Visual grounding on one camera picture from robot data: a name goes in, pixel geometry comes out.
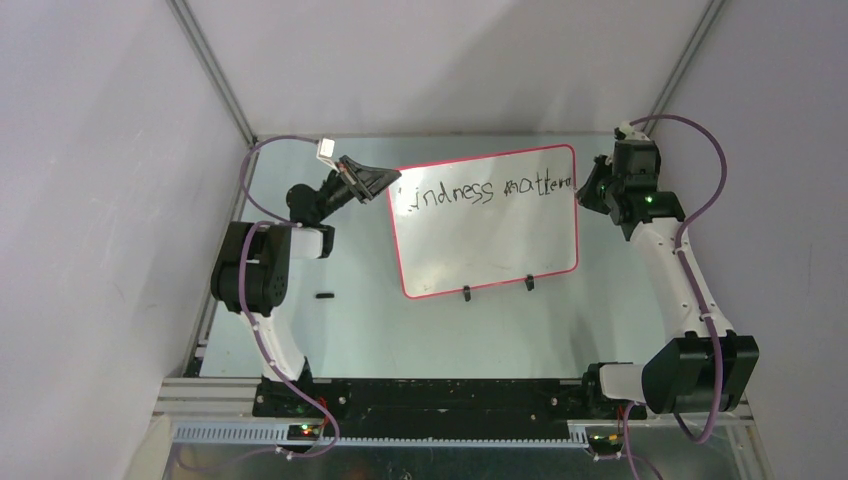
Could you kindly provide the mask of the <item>pink framed whiteboard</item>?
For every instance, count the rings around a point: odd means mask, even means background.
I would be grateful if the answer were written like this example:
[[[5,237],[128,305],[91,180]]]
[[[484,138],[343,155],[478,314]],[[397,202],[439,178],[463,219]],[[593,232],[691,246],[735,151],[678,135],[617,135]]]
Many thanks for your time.
[[[409,299],[567,274],[579,265],[577,155],[556,144],[403,167],[388,190]]]

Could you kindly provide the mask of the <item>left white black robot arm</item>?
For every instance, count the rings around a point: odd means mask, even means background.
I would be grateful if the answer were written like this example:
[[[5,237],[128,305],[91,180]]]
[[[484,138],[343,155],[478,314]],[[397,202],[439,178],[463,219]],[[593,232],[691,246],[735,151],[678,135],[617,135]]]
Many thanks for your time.
[[[286,381],[277,402],[292,416],[312,411],[316,390],[299,379],[306,355],[274,318],[287,295],[290,264],[328,258],[335,228],[325,220],[353,200],[369,203],[401,177],[397,169],[369,167],[342,156],[318,188],[296,184],[289,189],[289,219],[232,221],[227,227],[210,279],[211,294],[251,330],[265,363],[263,376]]]

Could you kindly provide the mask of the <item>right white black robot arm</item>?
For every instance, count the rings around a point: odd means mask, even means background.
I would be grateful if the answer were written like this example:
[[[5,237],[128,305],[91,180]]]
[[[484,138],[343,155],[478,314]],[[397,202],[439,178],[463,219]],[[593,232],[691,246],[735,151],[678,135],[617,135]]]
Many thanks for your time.
[[[656,414],[734,410],[759,359],[750,335],[739,335],[705,284],[681,232],[677,196],[658,188],[661,156],[650,140],[619,140],[595,158],[580,206],[609,216],[640,254],[660,311],[666,345],[646,364],[593,365],[598,380],[581,392],[585,411],[606,418],[622,401]]]

